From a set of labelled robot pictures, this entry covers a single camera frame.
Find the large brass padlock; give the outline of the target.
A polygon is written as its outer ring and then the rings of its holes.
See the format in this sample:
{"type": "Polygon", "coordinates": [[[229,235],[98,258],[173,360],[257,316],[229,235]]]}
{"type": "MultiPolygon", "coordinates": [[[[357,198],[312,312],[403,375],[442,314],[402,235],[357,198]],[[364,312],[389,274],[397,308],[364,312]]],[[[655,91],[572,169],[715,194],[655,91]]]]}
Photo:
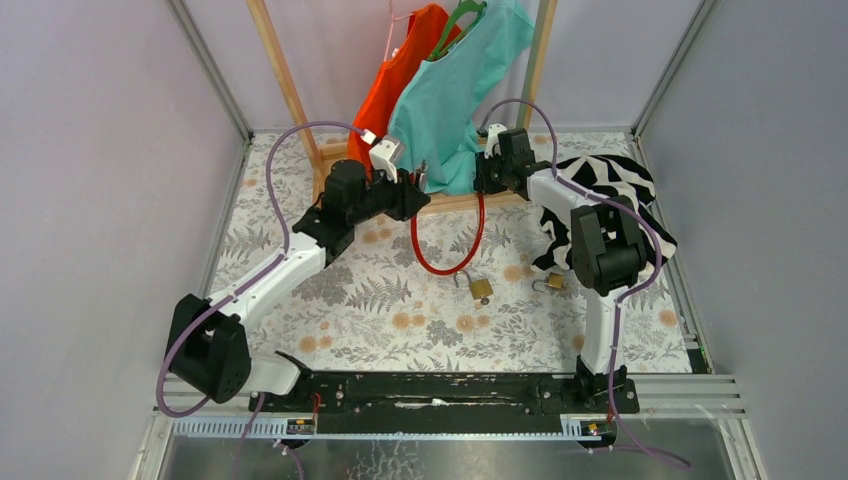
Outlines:
{"type": "Polygon", "coordinates": [[[488,279],[475,279],[467,271],[459,270],[453,274],[453,281],[457,287],[460,286],[460,279],[465,280],[468,291],[476,303],[482,306],[490,303],[494,291],[488,279]]]}

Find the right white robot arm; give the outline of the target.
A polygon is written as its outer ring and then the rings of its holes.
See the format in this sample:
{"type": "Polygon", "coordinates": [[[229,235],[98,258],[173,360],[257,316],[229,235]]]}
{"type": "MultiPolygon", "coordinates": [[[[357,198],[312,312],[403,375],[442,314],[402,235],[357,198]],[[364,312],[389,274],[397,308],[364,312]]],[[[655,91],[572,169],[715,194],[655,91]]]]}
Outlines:
{"type": "Polygon", "coordinates": [[[578,356],[573,396],[583,410],[597,412],[626,380],[617,359],[622,296],[645,270],[650,226],[636,197],[605,196],[564,176],[550,162],[537,161],[526,130],[492,124],[479,130],[485,147],[476,156],[474,188],[479,193],[509,190],[542,206],[569,235],[570,268],[586,289],[586,339],[578,356]]]}

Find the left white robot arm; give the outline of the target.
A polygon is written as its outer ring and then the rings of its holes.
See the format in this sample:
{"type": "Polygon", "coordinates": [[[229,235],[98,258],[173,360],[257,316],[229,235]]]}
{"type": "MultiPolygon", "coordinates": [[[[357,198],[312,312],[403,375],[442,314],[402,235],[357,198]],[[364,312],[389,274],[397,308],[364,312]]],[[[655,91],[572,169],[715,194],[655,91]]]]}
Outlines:
{"type": "Polygon", "coordinates": [[[301,283],[352,244],[356,227],[386,215],[408,221],[431,201],[426,168],[365,172],[354,160],[335,163],[319,199],[289,232],[288,241],[244,277],[209,298],[193,294],[175,307],[164,371],[223,404],[239,393],[265,393],[288,411],[309,401],[303,366],[281,353],[253,353],[248,336],[301,283]]]}

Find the teal shirt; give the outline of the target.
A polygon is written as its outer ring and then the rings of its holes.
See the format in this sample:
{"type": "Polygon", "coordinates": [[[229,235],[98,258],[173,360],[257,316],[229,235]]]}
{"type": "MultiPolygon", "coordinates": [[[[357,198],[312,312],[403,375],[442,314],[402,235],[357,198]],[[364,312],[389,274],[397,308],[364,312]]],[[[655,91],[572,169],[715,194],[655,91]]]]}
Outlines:
{"type": "Polygon", "coordinates": [[[404,151],[396,165],[426,166],[428,193],[473,192],[481,152],[473,115],[529,48],[535,25],[518,1],[487,1],[453,40],[439,40],[396,101],[388,134],[404,151]]]}

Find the floral table mat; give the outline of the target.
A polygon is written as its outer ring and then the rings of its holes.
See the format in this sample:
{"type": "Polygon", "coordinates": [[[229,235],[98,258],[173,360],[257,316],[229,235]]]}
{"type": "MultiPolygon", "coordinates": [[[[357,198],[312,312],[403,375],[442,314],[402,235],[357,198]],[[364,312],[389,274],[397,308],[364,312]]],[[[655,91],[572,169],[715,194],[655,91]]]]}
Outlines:
{"type": "MultiPolygon", "coordinates": [[[[212,292],[235,283],[282,242],[265,185],[267,154],[279,133],[256,134],[222,242],[212,292]]],[[[289,225],[312,197],[312,168],[296,135],[276,151],[274,189],[289,225]]],[[[487,200],[481,245],[467,272],[493,287],[476,303],[465,283],[434,276],[418,263],[406,223],[384,216],[357,227],[356,241],[328,269],[300,284],[250,336],[252,349],[294,355],[313,369],[572,371],[586,338],[586,296],[572,272],[567,288],[535,292],[545,279],[532,261],[549,237],[543,210],[487,200]]],[[[476,207],[419,219],[431,265],[447,269],[472,245],[476,207]]],[[[619,354],[636,373],[691,373],[668,281],[630,297],[619,354]]]]}

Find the wooden clothes rack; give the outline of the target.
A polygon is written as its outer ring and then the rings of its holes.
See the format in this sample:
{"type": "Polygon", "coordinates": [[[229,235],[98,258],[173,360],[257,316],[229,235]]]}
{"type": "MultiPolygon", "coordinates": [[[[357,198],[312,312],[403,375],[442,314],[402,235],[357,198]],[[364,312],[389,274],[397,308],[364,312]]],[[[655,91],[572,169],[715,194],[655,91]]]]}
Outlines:
{"type": "MultiPolygon", "coordinates": [[[[246,5],[270,62],[288,113],[296,125],[303,124],[307,121],[307,116],[266,2],[263,0],[247,0],[246,5]]],[[[536,102],[557,5],[556,1],[541,1],[539,3],[522,93],[516,101],[520,105],[516,124],[525,129],[530,126],[533,116],[532,104],[536,102]]],[[[314,174],[313,194],[318,195],[322,191],[323,180],[330,168],[344,158],[346,147],[341,143],[319,145],[309,129],[301,132],[299,139],[305,148],[314,174]]],[[[422,212],[424,214],[448,213],[471,210],[476,206],[477,200],[473,195],[446,196],[436,194],[422,212]]]]}

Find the black white striped cloth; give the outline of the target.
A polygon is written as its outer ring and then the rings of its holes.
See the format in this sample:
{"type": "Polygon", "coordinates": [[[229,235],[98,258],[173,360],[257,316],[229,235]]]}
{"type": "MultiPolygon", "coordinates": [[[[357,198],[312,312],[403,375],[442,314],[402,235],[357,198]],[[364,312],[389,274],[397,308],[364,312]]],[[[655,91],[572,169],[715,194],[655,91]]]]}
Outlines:
{"type": "MultiPolygon", "coordinates": [[[[584,155],[562,160],[557,168],[562,177],[597,195],[627,197],[659,238],[662,255],[659,266],[663,266],[676,253],[676,239],[648,211],[656,198],[655,185],[649,171],[637,162],[613,154],[584,155]]],[[[572,268],[569,224],[569,213],[560,216],[549,209],[543,210],[539,225],[550,238],[550,243],[546,252],[533,260],[534,270],[572,268]]]]}

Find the small brass padlock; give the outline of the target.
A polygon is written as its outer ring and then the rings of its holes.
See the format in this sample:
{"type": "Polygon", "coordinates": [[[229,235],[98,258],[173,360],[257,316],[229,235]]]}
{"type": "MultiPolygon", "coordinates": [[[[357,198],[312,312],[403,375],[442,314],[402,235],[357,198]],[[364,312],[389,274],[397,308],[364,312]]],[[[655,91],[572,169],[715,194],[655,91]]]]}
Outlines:
{"type": "Polygon", "coordinates": [[[551,293],[563,291],[567,285],[563,274],[550,273],[545,279],[534,280],[531,287],[535,292],[551,293]]]}

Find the orange shirt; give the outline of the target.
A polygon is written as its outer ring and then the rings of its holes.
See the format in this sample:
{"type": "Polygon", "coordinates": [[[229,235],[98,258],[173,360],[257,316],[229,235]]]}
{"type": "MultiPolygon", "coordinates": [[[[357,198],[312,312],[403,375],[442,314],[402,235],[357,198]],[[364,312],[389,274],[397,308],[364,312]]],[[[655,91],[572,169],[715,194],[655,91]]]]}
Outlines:
{"type": "Polygon", "coordinates": [[[397,53],[383,62],[372,87],[361,105],[353,125],[367,129],[378,137],[388,133],[388,124],[401,93],[415,76],[422,61],[441,38],[448,12],[430,3],[411,13],[406,37],[397,53]]]}

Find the green clothes hanger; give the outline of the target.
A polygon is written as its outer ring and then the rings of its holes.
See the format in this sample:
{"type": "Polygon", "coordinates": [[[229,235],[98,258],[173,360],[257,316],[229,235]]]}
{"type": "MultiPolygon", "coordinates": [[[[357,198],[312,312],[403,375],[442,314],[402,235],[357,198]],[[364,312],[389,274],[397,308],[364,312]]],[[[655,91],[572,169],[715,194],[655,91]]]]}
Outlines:
{"type": "Polygon", "coordinates": [[[486,8],[487,3],[485,1],[459,1],[456,7],[448,16],[442,34],[433,50],[430,52],[430,55],[426,58],[426,60],[428,62],[433,62],[446,56],[453,48],[453,46],[458,43],[466,34],[466,32],[462,29],[459,29],[459,32],[454,34],[454,28],[458,26],[459,21],[463,17],[469,14],[473,14],[474,19],[469,25],[470,28],[473,28],[484,16],[486,8]]]}

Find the pink clothes hanger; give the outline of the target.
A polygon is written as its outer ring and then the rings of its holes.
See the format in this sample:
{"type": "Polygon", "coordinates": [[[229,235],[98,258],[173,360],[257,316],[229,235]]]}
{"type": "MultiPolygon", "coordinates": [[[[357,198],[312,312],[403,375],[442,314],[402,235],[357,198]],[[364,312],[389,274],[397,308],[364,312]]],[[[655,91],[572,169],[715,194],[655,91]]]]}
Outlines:
{"type": "Polygon", "coordinates": [[[389,11],[389,28],[388,28],[388,33],[387,33],[385,48],[384,48],[384,53],[383,53],[383,61],[384,62],[388,61],[389,58],[391,57],[392,41],[393,41],[393,37],[394,37],[395,25],[398,24],[398,23],[402,23],[402,22],[406,21],[411,16],[411,13],[407,13],[407,14],[404,14],[404,15],[397,15],[394,0],[388,1],[388,11],[389,11]]]}

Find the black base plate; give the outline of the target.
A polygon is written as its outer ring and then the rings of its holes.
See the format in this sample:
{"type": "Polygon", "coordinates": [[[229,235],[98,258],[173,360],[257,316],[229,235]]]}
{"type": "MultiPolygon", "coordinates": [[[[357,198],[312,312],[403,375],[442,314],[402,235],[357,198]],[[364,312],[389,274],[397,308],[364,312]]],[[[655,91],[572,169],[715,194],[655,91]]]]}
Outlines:
{"type": "Polygon", "coordinates": [[[630,379],[609,392],[569,374],[344,371],[308,371],[249,407],[304,414],[320,434],[386,435],[559,433],[563,416],[604,422],[640,409],[630,379]]]}

